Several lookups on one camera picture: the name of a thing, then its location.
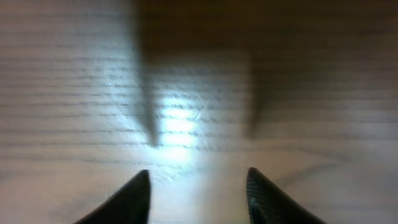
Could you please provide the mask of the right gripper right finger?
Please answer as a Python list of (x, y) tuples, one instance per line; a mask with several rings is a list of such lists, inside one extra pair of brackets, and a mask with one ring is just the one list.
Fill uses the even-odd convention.
[(246, 199), (251, 224), (325, 224), (255, 167), (246, 176)]

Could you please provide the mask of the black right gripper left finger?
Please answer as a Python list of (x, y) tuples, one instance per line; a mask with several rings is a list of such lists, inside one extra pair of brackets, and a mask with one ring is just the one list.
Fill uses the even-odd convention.
[(149, 171), (141, 170), (105, 203), (75, 224), (147, 224), (150, 210)]

